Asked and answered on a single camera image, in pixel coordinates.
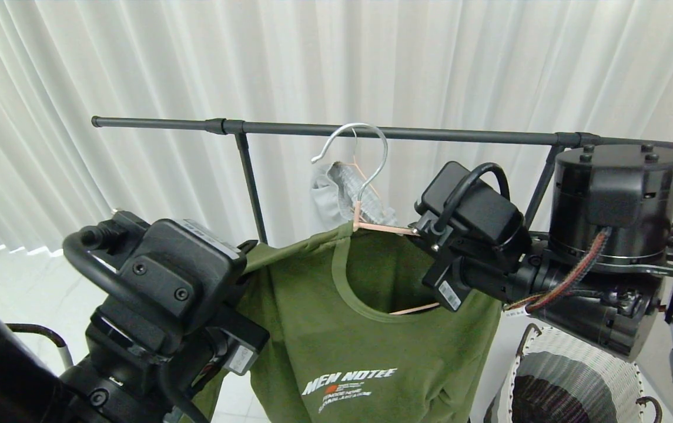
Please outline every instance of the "shirt neckline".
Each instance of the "shirt neckline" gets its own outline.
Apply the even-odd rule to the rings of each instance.
[[[409,323],[419,321],[423,318],[431,318],[433,315],[438,314],[438,311],[443,311],[443,307],[436,307],[435,310],[425,311],[425,313],[391,315],[389,313],[377,311],[374,308],[369,307],[366,303],[363,303],[360,298],[357,298],[354,291],[352,291],[352,287],[350,287],[349,280],[347,279],[347,259],[349,257],[349,247],[351,244],[350,235],[352,234],[352,224],[342,225],[342,228],[347,228],[349,233],[345,233],[345,237],[339,239],[336,246],[334,246],[333,259],[331,261],[331,274],[334,280],[334,286],[336,286],[336,291],[339,292],[341,299],[344,300],[352,310],[365,318],[381,323]]]

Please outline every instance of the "white label sticker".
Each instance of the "white label sticker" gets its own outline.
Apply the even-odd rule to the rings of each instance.
[[[224,252],[224,254],[231,257],[232,260],[236,260],[240,257],[241,251],[239,251],[237,247],[232,247],[229,244],[224,243],[224,241],[221,241],[221,239],[219,239],[216,234],[210,232],[208,228],[203,227],[198,222],[192,219],[184,219],[182,222],[180,222],[180,225],[192,232],[193,235],[197,236],[197,238],[206,241],[208,244],[211,244],[213,247],[215,247],[215,249]]]
[[[527,308],[526,307],[519,307],[519,308],[514,308],[513,310],[508,310],[504,311],[503,316],[504,317],[523,317],[523,316],[528,316],[530,313],[527,313]]]
[[[441,295],[446,298],[446,301],[448,301],[448,304],[456,310],[459,308],[460,305],[462,305],[462,300],[459,299],[457,296],[457,293],[454,292],[453,289],[451,289],[451,286],[448,284],[447,281],[442,281],[441,286],[438,287],[438,290],[441,292]]]
[[[242,375],[251,358],[253,358],[252,350],[244,345],[237,345],[237,350],[235,351],[234,356],[232,356],[232,359],[229,360],[227,367],[237,374]]]

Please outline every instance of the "clothing rack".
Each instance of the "clothing rack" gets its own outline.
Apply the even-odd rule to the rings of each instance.
[[[237,141],[237,149],[242,161],[242,171],[245,174],[247,194],[250,196],[250,205],[253,208],[255,225],[258,229],[258,238],[263,243],[268,243],[266,226],[263,222],[263,212],[260,209],[260,198],[253,173],[253,163],[250,161],[250,145],[247,142],[247,134],[270,134],[288,136],[330,136],[338,125],[318,125],[310,123],[266,123],[247,122],[245,120],[215,118],[207,120],[172,120],[172,119],[137,119],[122,117],[98,117],[91,118],[91,123],[97,127],[115,126],[123,128],[153,128],[153,129],[186,129],[195,131],[207,131],[217,135],[234,135]],[[653,144],[658,147],[673,149],[673,142],[649,141],[642,139],[624,139],[623,137],[601,137],[588,132],[497,132],[497,131],[467,131],[462,129],[426,129],[426,128],[392,128],[381,127],[388,139],[412,139],[422,141],[444,142],[478,142],[481,144],[509,144],[509,145],[549,145],[551,146],[545,166],[540,173],[535,186],[530,204],[524,213],[527,226],[535,219],[537,209],[545,196],[545,190],[551,182],[556,168],[556,155],[567,148],[579,148],[584,145],[606,144]],[[358,128],[354,130],[358,137],[377,137],[368,129]],[[352,132],[341,134],[352,137]]]

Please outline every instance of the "gray garment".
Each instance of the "gray garment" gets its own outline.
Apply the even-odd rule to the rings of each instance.
[[[326,230],[352,220],[357,193],[364,182],[365,179],[353,165],[334,162],[315,169],[310,196],[315,201],[317,215]],[[370,187],[363,193],[362,216],[370,224],[399,224],[393,209],[384,209],[376,192]]]

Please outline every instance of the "silver hanger hook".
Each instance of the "silver hanger hook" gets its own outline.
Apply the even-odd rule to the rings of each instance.
[[[333,142],[334,139],[336,139],[336,137],[340,136],[340,134],[342,132],[346,131],[347,129],[352,129],[352,128],[367,128],[367,129],[370,129],[372,132],[375,132],[379,136],[379,138],[381,139],[381,141],[383,142],[383,145],[384,145],[384,154],[383,154],[383,158],[381,159],[381,165],[379,166],[379,168],[376,169],[375,172],[373,172],[373,174],[371,174],[370,177],[368,177],[368,179],[365,181],[365,183],[362,184],[362,186],[360,186],[360,191],[357,193],[357,201],[362,201],[363,200],[363,193],[365,193],[365,189],[368,187],[368,185],[370,185],[372,180],[376,179],[376,176],[378,176],[379,173],[381,173],[384,166],[386,165],[386,161],[388,161],[388,140],[386,139],[386,135],[383,133],[383,131],[381,131],[380,128],[378,128],[377,126],[371,125],[370,123],[360,123],[360,122],[347,123],[346,125],[342,125],[339,129],[336,129],[336,131],[334,131],[333,134],[331,134],[331,136],[329,136],[329,139],[326,140],[326,144],[323,145],[323,150],[320,151],[319,155],[310,159],[310,162],[315,163],[318,160],[322,159],[323,156],[326,155],[326,151],[329,149],[329,147],[331,147],[331,142]]]

